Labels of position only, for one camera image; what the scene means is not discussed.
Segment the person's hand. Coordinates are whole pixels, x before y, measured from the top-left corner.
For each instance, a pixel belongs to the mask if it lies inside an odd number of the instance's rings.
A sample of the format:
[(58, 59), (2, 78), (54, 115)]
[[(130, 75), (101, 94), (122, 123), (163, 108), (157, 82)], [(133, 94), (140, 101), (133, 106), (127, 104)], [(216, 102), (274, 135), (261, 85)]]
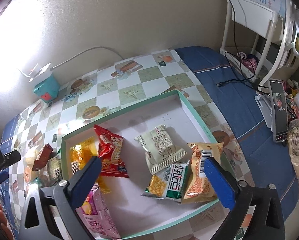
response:
[(13, 240), (13, 233), (11, 232), (11, 230), (8, 228), (8, 223), (7, 223), (7, 219), (3, 213), (2, 210), (2, 206), (0, 204), (0, 226), (2, 231), (4, 232), (5, 236), (9, 239), (9, 240)]

